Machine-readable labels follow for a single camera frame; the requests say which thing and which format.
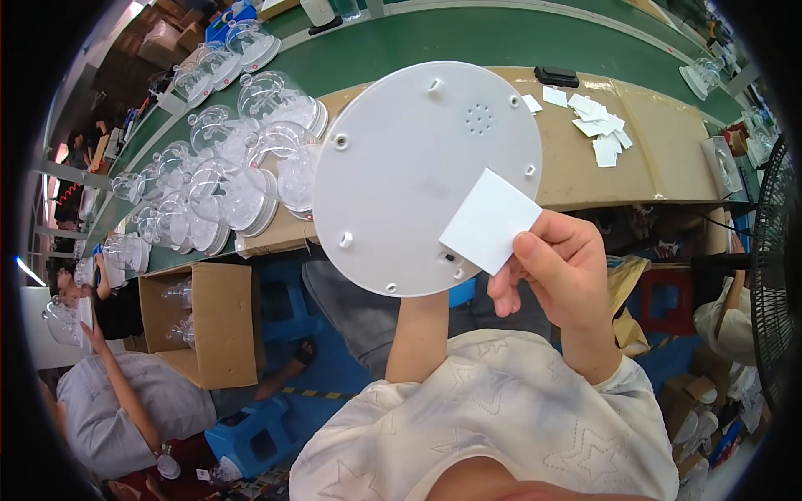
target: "white star-patterned shirt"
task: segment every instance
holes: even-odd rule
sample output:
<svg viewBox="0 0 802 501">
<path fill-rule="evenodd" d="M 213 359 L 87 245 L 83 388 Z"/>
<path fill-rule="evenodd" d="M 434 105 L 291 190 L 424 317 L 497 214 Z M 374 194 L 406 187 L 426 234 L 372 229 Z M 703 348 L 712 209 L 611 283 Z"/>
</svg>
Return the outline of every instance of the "white star-patterned shirt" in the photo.
<svg viewBox="0 0 802 501">
<path fill-rule="evenodd" d="M 624 357 L 591 386 L 541 336 L 482 329 L 448 340 L 423 383 L 371 383 L 306 444 L 295 501 L 426 499 L 455 463 L 487 456 L 518 480 L 673 501 L 678 472 L 643 369 Z"/>
</svg>

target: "gray t-shirt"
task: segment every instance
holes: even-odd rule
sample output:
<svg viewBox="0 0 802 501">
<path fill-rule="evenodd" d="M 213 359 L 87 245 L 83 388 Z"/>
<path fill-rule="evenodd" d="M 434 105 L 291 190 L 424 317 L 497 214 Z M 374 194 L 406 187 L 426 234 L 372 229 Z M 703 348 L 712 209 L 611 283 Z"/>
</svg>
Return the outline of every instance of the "gray t-shirt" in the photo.
<svg viewBox="0 0 802 501">
<path fill-rule="evenodd" d="M 192 384 L 158 355 L 115 354 L 131 388 L 148 409 L 162 440 L 191 437 L 214 425 L 207 390 Z M 142 434 L 119 406 L 106 367 L 87 357 L 64 374 L 56 399 L 67 408 L 67 442 L 75 457 L 106 479 L 156 465 Z"/>
</svg>

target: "hand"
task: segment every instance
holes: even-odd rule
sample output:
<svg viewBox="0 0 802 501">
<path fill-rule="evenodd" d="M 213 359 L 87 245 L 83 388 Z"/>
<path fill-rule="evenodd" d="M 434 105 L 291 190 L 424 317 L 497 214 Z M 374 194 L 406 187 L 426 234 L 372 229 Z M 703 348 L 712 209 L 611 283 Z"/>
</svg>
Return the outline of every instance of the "hand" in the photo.
<svg viewBox="0 0 802 501">
<path fill-rule="evenodd" d="M 156 497 L 162 494 L 161 487 L 159 487 L 159 483 L 154 479 L 150 474 L 145 474 L 145 486 L 148 488 L 150 492 L 152 492 Z"/>
<path fill-rule="evenodd" d="M 520 309 L 516 285 L 529 282 L 546 317 L 561 329 L 592 331 L 610 325 L 602 235 L 589 221 L 544 210 L 512 243 L 513 255 L 488 281 L 496 314 Z"/>
<path fill-rule="evenodd" d="M 741 240 L 738 238 L 738 235 L 735 232 L 730 235 L 730 244 L 733 254 L 744 254 L 746 252 L 743 250 Z"/>
<path fill-rule="evenodd" d="M 92 348 L 98 355 L 103 355 L 105 353 L 111 353 L 111 350 L 106 343 L 106 338 L 103 337 L 103 332 L 100 330 L 100 325 L 98 325 L 98 318 L 95 315 L 95 310 L 92 310 L 92 325 L 94 326 L 93 329 L 89 329 L 89 325 L 81 322 L 81 329 L 89 338 L 89 342 L 92 345 Z"/>
</svg>

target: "black sandal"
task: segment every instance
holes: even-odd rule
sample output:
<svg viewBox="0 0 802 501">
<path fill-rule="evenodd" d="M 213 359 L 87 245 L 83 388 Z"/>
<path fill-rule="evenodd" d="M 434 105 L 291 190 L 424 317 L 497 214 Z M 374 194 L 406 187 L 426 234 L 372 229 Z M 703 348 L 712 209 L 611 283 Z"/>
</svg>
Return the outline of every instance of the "black sandal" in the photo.
<svg viewBox="0 0 802 501">
<path fill-rule="evenodd" d="M 318 356 L 318 343 L 315 342 L 313 337 L 304 337 L 295 349 L 293 358 L 301 362 L 304 368 L 308 367 L 310 363 Z"/>
</svg>

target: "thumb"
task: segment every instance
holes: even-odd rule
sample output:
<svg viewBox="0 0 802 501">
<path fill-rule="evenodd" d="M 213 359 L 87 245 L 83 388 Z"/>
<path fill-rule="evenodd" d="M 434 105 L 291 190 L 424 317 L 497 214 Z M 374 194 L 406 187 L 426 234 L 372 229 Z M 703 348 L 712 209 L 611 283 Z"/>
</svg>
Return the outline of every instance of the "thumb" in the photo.
<svg viewBox="0 0 802 501">
<path fill-rule="evenodd" d="M 520 232 L 512 241 L 520 265 L 552 295 L 559 293 L 571 273 L 571 266 L 540 237 Z"/>
</svg>

